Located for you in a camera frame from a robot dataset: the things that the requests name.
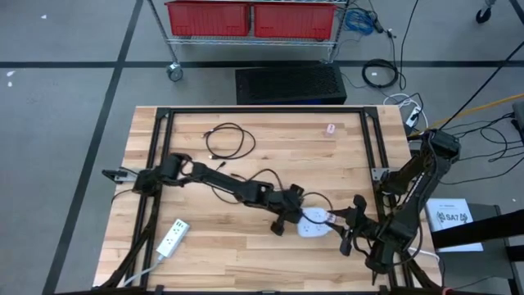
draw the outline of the white power strip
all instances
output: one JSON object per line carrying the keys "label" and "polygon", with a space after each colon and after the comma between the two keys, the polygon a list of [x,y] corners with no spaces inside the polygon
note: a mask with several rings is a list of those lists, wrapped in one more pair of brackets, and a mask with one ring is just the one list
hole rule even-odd
{"label": "white power strip", "polygon": [[422,110],[421,107],[415,107],[412,111],[411,111],[411,115],[409,115],[408,119],[406,120],[406,125],[409,126],[409,127],[413,127],[415,126],[415,123],[417,122],[417,119],[414,118],[418,113],[420,113],[420,111]]}
{"label": "white power strip", "polygon": [[182,242],[183,236],[186,235],[189,230],[189,225],[180,219],[177,219],[173,226],[169,229],[169,232],[165,235],[164,239],[156,249],[164,257],[171,257],[174,250]]}
{"label": "white power strip", "polygon": [[[334,222],[336,218],[333,214],[329,214],[323,208],[302,208],[302,212],[304,213],[304,215],[308,216],[308,218],[315,222],[323,222],[328,217],[329,222]],[[302,216],[302,218],[300,218],[300,220],[298,221],[296,229],[298,230],[298,235],[300,235],[302,238],[322,237],[330,231],[332,231],[332,228],[330,228],[329,226],[317,225],[304,218],[304,216]]]}

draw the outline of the white cable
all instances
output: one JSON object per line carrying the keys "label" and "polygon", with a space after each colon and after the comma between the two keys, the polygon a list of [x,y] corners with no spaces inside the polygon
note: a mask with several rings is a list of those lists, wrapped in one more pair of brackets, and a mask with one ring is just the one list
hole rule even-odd
{"label": "white cable", "polygon": [[150,268],[146,269],[146,270],[142,270],[141,272],[137,273],[136,275],[132,276],[131,278],[129,279],[126,279],[124,281],[124,286],[133,282],[136,278],[140,278],[141,276],[147,274],[148,272],[154,270],[161,262],[162,260],[164,260],[164,257],[162,255],[159,255],[158,258],[156,259],[155,261],[155,264],[152,265]]}
{"label": "white cable", "polygon": [[[417,251],[417,248],[410,247],[409,250],[411,252],[415,252],[415,251]],[[436,255],[435,253],[431,253],[431,252],[424,251],[424,250],[420,250],[419,253],[426,254],[428,256],[433,256],[433,257],[435,257],[437,263],[440,262],[440,257],[438,255]]]}
{"label": "white cable", "polygon": [[[403,107],[406,107],[406,106],[409,106],[410,104],[414,104],[415,106],[417,107],[420,107],[420,105],[418,104],[418,102],[415,102],[413,99],[411,99],[411,97],[406,94],[406,93],[395,93],[395,94],[392,94],[390,96],[388,96],[387,98],[384,98],[384,102],[382,102],[383,105],[386,105],[386,102],[388,99],[390,98],[395,98],[395,97],[404,97],[405,99],[402,100],[401,102],[398,103],[398,107],[399,108],[403,108]],[[426,123],[426,129],[427,127],[429,126],[429,124],[427,123],[428,120],[427,120],[427,117],[426,117],[426,113],[424,112],[424,110],[420,107],[420,109],[422,110],[421,113],[422,113],[422,117],[424,118],[424,123]]]}

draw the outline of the robotic arm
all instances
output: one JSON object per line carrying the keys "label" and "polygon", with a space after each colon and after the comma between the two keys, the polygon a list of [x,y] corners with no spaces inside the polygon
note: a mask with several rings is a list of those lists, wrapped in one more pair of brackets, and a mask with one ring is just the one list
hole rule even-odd
{"label": "robotic arm", "polygon": [[[185,174],[183,168],[187,164],[192,164],[192,171]],[[276,235],[282,235],[284,232],[284,221],[297,224],[302,217],[300,206],[303,202],[304,189],[298,185],[292,184],[287,190],[275,191],[270,183],[252,179],[246,181],[234,179],[181,153],[170,154],[161,166],[152,170],[140,171],[133,192],[151,196],[161,189],[162,184],[183,187],[190,183],[207,184],[231,193],[248,207],[265,209],[278,215],[277,221],[271,224],[271,230]]]}
{"label": "robotic arm", "polygon": [[[402,196],[408,193],[403,203],[394,208],[384,220],[376,222],[364,214],[366,201],[362,196],[356,195],[355,208],[349,206],[343,210],[330,211],[333,215],[344,218],[349,225],[348,229],[327,223],[342,237],[341,253],[349,256],[352,247],[355,247],[355,250],[365,254],[366,266],[378,274],[386,274],[398,265],[393,262],[395,253],[406,256],[420,229],[420,212],[439,180],[459,158],[459,141],[443,131],[429,130],[411,139],[422,140],[420,153],[399,171],[384,172],[380,182],[373,186],[380,197],[390,194]],[[186,174],[183,168],[189,163],[192,164],[192,171]],[[416,181],[410,188],[413,179]],[[278,218],[271,224],[271,230],[276,235],[282,235],[284,221],[297,224],[303,216],[300,206],[304,189],[298,185],[292,184],[287,190],[275,191],[270,183],[253,179],[234,179],[210,169],[203,163],[194,162],[189,155],[181,153],[170,154],[161,166],[152,170],[140,171],[133,191],[151,196],[157,193],[163,184],[183,187],[190,183],[207,184],[231,193],[245,206],[265,209],[276,214]],[[359,248],[356,242],[358,237],[373,241],[370,253]]]}
{"label": "robotic arm", "polygon": [[[353,243],[355,249],[366,256],[366,266],[378,274],[386,274],[392,267],[399,264],[393,262],[396,252],[403,255],[408,253],[408,248],[420,229],[419,216],[422,209],[439,180],[459,158],[459,141],[443,131],[430,130],[411,139],[422,140],[420,153],[399,171],[385,172],[375,186],[380,197],[392,193],[397,196],[408,193],[404,202],[394,208],[384,221],[376,222],[365,216],[366,201],[362,196],[356,195],[355,208],[348,207],[331,212],[335,216],[343,217],[349,229],[344,229],[340,225],[328,224],[342,237],[341,253],[349,256],[351,243]],[[413,179],[416,179],[415,183],[408,192]],[[374,241],[370,253],[358,248],[357,237]]]}

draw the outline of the blue cable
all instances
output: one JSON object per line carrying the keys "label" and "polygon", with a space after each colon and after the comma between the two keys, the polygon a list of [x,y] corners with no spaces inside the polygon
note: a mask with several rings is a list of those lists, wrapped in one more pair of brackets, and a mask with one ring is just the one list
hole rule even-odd
{"label": "blue cable", "polygon": [[359,32],[364,36],[368,36],[375,30],[375,27],[374,21],[368,12],[354,9],[346,13],[344,29]]}

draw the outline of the wire shelf cart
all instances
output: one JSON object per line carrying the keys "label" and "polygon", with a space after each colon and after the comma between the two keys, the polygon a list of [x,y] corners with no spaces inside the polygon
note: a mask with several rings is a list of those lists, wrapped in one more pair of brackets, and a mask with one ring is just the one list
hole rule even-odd
{"label": "wire shelf cart", "polygon": [[[224,0],[206,0],[209,2],[223,2]],[[225,0],[228,2],[238,2],[238,0]],[[296,47],[321,47],[327,48],[327,60],[323,60],[327,63],[332,63],[334,59],[334,52],[337,51],[339,46],[339,38],[341,37],[344,20],[346,18],[347,9],[350,5],[350,0],[242,0],[242,2],[270,2],[270,3],[304,3],[304,4],[336,4],[342,6],[341,18],[339,20],[337,30],[327,41],[319,41],[315,39],[298,39],[298,38],[258,38],[254,36],[253,29],[245,37],[224,37],[224,36],[174,36],[170,38],[158,15],[153,0],[147,0],[153,16],[155,17],[156,23],[160,29],[165,45],[167,46],[173,63],[167,67],[167,75],[169,79],[176,82],[182,79],[183,71],[180,66],[180,62],[173,49],[173,44],[194,44],[194,45],[266,45],[266,46],[296,46]]]}

